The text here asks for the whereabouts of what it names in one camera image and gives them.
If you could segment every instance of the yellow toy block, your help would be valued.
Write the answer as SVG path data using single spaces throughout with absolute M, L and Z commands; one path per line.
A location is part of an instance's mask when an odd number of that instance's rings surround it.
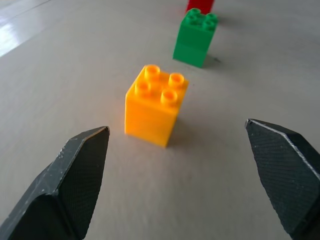
M 188 84 L 180 73 L 144 66 L 125 95 L 124 132 L 167 146 Z

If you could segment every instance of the floor surface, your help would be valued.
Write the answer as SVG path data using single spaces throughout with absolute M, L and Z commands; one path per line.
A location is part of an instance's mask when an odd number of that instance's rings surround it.
M 65 142 L 108 125 L 87 240 L 289 240 L 247 118 L 320 150 L 320 2 L 217 0 L 204 68 L 172 60 L 186 0 L 20 0 L 0 10 L 0 222 Z M 146 64 L 190 81 L 169 147 L 124 135 Z

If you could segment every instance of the toy block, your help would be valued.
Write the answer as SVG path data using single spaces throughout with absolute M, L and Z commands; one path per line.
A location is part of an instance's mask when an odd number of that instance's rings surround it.
M 197 8 L 189 10 L 179 28 L 173 59 L 201 67 L 217 25 L 218 18 L 216 15 L 212 13 L 201 14 L 201 11 Z M 196 62 L 196 64 L 190 63 L 191 55 L 201 56 L 192 61 Z
M 203 14 L 208 14 L 211 12 L 214 3 L 215 0 L 189 0 L 185 12 L 190 9 L 200 9 Z
M 166 147 L 188 84 L 180 73 L 144 66 L 125 95 L 124 132 Z
M 173 58 L 186 64 L 201 68 L 207 56 L 206 51 L 201 51 L 187 45 L 177 43 L 174 49 Z

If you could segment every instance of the green toy block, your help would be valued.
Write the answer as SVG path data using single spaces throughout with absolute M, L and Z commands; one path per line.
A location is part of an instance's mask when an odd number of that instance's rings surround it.
M 173 59 L 201 68 L 207 52 L 177 43 L 173 52 Z
M 173 59 L 201 67 L 217 25 L 216 15 L 201 14 L 197 8 L 190 9 L 181 22 Z

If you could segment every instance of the building block stud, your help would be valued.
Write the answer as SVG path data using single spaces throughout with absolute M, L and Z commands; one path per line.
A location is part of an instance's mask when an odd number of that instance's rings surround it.
M 203 14 L 208 14 L 211 12 L 214 3 L 215 0 L 189 0 L 185 12 L 190 9 L 200 9 Z
M 212 13 L 202 14 L 190 9 L 181 22 L 173 52 L 173 59 L 201 68 L 218 25 Z
M 124 132 L 166 147 L 189 82 L 146 65 L 125 95 Z

